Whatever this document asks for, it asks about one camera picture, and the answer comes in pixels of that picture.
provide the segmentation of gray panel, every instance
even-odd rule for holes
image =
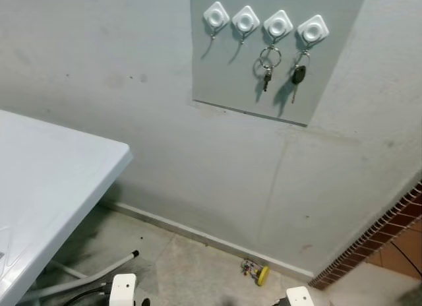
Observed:
[[[229,16],[250,5],[261,25],[239,47],[240,34],[231,23],[210,43],[210,29],[202,14],[220,1]],[[314,113],[336,65],[363,0],[191,0],[193,32],[193,98],[217,106],[306,125]],[[291,103],[290,70],[304,45],[292,31],[276,46],[283,55],[274,70],[268,91],[262,92],[264,69],[258,65],[260,51],[270,44],[262,23],[284,9],[295,29],[320,14],[330,35],[311,50],[311,64]]]

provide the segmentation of concrete floor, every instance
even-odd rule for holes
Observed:
[[[62,305],[77,293],[110,280],[114,274],[129,272],[138,278],[137,305],[149,297],[153,306],[271,306],[275,300],[285,297],[288,288],[306,286],[271,272],[266,285],[260,288],[240,273],[240,258],[101,206],[89,213],[54,259],[91,275],[135,249],[140,250],[138,258],[104,279],[43,299],[41,305]],[[397,275],[362,264],[327,292],[312,288],[309,291],[315,306],[397,305],[394,301],[399,296],[418,285],[417,280]],[[69,280],[73,278],[48,267],[37,285],[46,287]],[[93,295],[75,305],[105,306],[107,303],[104,297]]]

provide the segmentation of small toy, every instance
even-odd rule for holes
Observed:
[[[266,278],[270,273],[270,268],[261,266],[249,259],[242,261],[241,268],[243,275],[251,275],[258,286],[263,286],[265,284]]]

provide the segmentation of white table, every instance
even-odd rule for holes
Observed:
[[[131,159],[126,144],[0,110],[0,306],[20,300]]]

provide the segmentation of black cable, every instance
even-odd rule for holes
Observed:
[[[399,250],[399,252],[401,253],[401,254],[403,254],[403,257],[405,257],[406,258],[406,260],[408,260],[409,261],[409,263],[412,265],[412,267],[414,267],[415,268],[415,270],[416,270],[416,272],[418,272],[419,273],[419,275],[421,276],[421,278],[422,278],[422,272],[421,271],[419,271],[419,269],[417,268],[417,266],[415,266],[414,265],[414,263],[409,259],[409,257],[402,251],[402,250],[400,250],[400,248],[399,247],[397,247],[397,245],[393,242],[393,241],[391,241],[391,244],[397,249],[397,250]]]
[[[81,297],[84,297],[88,294],[101,292],[101,291],[103,291],[103,287],[93,288],[92,290],[84,291],[83,293],[80,293],[79,295],[76,295],[73,298],[71,298],[70,300],[68,300],[66,303],[63,304],[63,306],[69,306],[70,304],[73,304],[75,301],[77,301]]]

